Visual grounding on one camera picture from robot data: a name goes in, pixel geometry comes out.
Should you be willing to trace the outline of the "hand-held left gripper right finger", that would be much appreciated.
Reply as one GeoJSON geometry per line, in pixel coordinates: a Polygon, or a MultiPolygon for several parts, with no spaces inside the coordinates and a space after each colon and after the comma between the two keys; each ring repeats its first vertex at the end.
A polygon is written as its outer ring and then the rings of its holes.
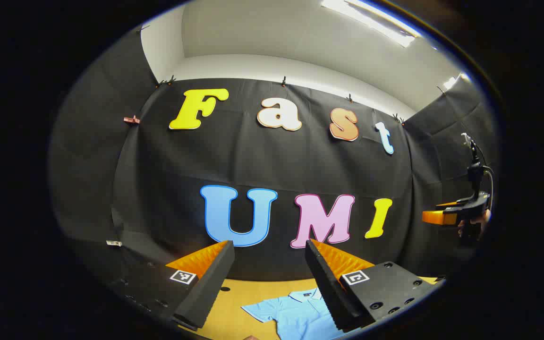
{"type": "Polygon", "coordinates": [[[343,333],[383,327],[425,306],[445,284],[442,276],[425,279],[392,261],[371,264],[313,239],[306,242],[305,260],[343,333]]]}

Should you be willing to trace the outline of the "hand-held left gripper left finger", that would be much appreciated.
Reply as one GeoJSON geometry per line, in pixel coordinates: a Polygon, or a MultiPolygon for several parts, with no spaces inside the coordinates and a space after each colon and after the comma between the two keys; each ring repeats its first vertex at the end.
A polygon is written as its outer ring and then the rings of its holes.
{"type": "Polygon", "coordinates": [[[172,327],[205,324],[235,260],[233,241],[197,250],[168,264],[134,264],[110,288],[144,314],[172,327]]]}

